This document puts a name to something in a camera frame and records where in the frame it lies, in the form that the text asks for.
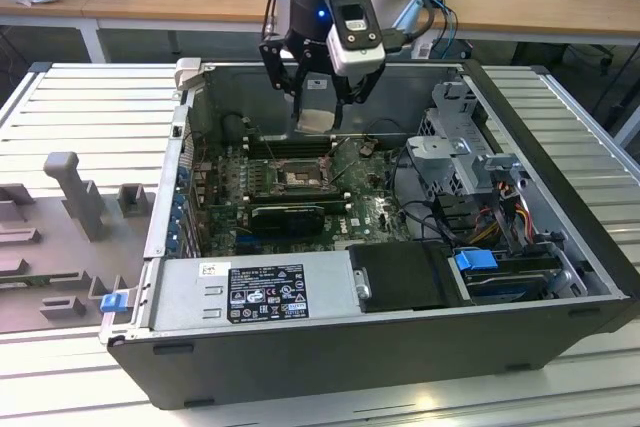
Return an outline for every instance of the desk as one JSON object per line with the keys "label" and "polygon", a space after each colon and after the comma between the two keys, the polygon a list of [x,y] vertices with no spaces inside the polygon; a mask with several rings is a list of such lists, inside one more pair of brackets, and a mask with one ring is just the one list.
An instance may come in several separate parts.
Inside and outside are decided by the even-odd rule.
{"label": "desk", "polygon": [[640,0],[446,0],[462,39],[635,45]]}
{"label": "desk", "polygon": [[[633,45],[640,40],[640,0],[447,0],[459,38]],[[100,29],[260,30],[266,0],[60,0],[27,8],[0,0],[0,24],[79,29],[93,62],[108,54]],[[435,23],[442,27],[442,20]],[[433,29],[423,39],[431,41]]]}
{"label": "desk", "polygon": [[0,0],[0,24],[78,29],[92,62],[108,62],[101,29],[258,32],[267,0]]}

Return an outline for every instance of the warning label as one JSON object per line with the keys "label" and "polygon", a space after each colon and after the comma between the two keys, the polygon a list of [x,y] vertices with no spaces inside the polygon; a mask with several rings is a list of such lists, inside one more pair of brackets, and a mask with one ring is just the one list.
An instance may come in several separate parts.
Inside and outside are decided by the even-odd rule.
{"label": "warning label", "polygon": [[309,317],[302,265],[229,269],[229,308],[233,324]]}

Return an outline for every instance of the metal workbench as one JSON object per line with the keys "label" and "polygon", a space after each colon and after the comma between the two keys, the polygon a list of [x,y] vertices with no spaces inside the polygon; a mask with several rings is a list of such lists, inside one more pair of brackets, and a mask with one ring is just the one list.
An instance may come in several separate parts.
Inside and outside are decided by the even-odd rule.
{"label": "metal workbench", "polygon": [[[487,71],[631,262],[639,266],[637,165],[551,76],[525,67],[488,67]],[[39,135],[51,132],[54,125],[58,131],[83,131],[84,137],[86,132],[98,129],[108,131],[110,141],[117,143],[118,137],[132,129],[131,138],[148,143],[150,152],[161,152],[163,145],[152,145],[156,137],[158,141],[166,138],[165,117],[169,116],[163,117],[162,112],[170,112],[180,102],[179,96],[175,96],[172,75],[172,67],[168,65],[95,64],[54,65],[47,73],[29,74],[0,111],[0,122],[4,121],[0,137],[7,139],[7,125],[14,137],[30,132],[21,130],[24,122],[18,119],[24,116],[20,120],[29,119],[30,126],[46,122]],[[28,116],[25,108],[37,109],[38,115]],[[83,112],[84,123],[75,115],[65,114],[71,112]],[[111,121],[115,112],[126,113],[129,122]],[[110,131],[109,124],[113,123],[122,125]],[[492,124],[489,128],[497,130]],[[503,150],[508,151],[506,139],[498,133],[496,137]],[[0,165],[14,141],[0,142]],[[32,137],[24,145],[33,144],[35,148],[40,145],[38,142]],[[75,142],[68,139],[65,142],[68,148],[76,148]],[[84,148],[93,143],[99,150],[95,142],[85,139]],[[34,151],[33,155],[45,152],[46,149]],[[125,157],[120,158],[113,168],[129,177],[138,176],[135,179],[140,180],[135,181],[145,183],[152,191],[159,164],[147,165],[151,167],[147,170],[156,172],[151,174],[135,162],[125,165],[121,163],[124,161]],[[7,175],[7,169],[0,170]],[[34,182],[30,188],[41,188],[45,195],[49,187],[37,187],[38,178]],[[101,190],[108,189],[108,179],[98,186]],[[173,412],[150,405],[144,393],[98,342],[97,331],[97,327],[86,327],[0,336],[3,425],[640,424],[638,321],[614,334],[581,341],[540,371]],[[263,355],[268,361],[268,352],[256,355]]]}

